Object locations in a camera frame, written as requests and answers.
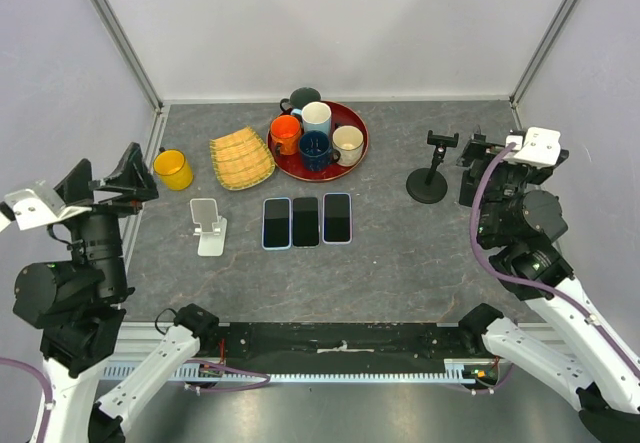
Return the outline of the black round-base phone stand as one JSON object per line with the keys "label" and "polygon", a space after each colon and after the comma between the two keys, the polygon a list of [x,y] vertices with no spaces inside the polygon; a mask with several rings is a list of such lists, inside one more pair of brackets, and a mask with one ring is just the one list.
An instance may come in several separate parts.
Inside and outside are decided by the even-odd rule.
{"label": "black round-base phone stand", "polygon": [[428,131],[427,144],[434,147],[431,166],[412,171],[406,180],[406,190],[412,199],[423,204],[440,202],[448,191],[446,178],[438,171],[443,162],[447,149],[456,148],[459,134],[452,136],[435,134]]}

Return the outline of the lavender cased phone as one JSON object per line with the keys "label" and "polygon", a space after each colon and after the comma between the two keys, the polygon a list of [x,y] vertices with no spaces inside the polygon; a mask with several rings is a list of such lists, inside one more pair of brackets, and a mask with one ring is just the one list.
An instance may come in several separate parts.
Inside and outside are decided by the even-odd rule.
{"label": "lavender cased phone", "polygon": [[352,204],[348,193],[327,193],[323,197],[322,239],[326,244],[352,241]]}

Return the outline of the light blue cased phone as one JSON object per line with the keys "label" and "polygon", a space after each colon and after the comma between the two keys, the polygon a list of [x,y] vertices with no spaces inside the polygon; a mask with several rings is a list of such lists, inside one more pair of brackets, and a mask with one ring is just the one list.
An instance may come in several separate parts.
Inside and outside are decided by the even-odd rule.
{"label": "light blue cased phone", "polygon": [[268,198],[263,204],[262,247],[265,250],[289,249],[292,244],[291,200]]}

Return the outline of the clear cased black phone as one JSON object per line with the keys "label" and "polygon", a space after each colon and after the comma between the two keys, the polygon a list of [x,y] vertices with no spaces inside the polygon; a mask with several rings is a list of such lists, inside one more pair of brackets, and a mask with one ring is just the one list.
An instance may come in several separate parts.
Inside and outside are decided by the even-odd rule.
{"label": "clear cased black phone", "polygon": [[316,247],[320,243],[319,201],[316,197],[293,200],[293,246]]}

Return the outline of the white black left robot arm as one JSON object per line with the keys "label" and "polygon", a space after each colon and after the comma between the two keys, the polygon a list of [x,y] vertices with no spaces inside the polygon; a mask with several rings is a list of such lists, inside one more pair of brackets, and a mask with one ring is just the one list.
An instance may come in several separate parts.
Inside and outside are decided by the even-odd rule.
{"label": "white black left robot arm", "polygon": [[2,227],[43,227],[53,236],[62,225],[70,234],[69,260],[31,263],[14,286],[14,314],[42,332],[43,368],[25,368],[43,392],[32,441],[123,442],[183,363],[218,348],[218,317],[189,304],[175,311],[158,346],[113,393],[95,396],[126,314],[120,305],[134,292],[119,221],[158,196],[141,147],[132,142],[102,179],[94,179],[83,159],[56,186],[36,181],[2,198]]}

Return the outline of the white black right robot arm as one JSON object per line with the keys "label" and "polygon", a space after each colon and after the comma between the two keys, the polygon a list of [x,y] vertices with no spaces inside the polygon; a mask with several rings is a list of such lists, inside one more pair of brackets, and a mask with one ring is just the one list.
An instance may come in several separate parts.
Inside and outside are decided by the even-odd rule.
{"label": "white black right robot arm", "polygon": [[568,225],[557,196],[541,184],[568,151],[555,130],[531,127],[505,143],[474,134],[458,160],[460,203],[471,210],[469,238],[478,263],[549,324],[570,352],[521,334],[500,311],[480,304],[460,322],[467,355],[488,351],[554,390],[600,442],[639,439],[639,357],[588,297],[556,249]]}

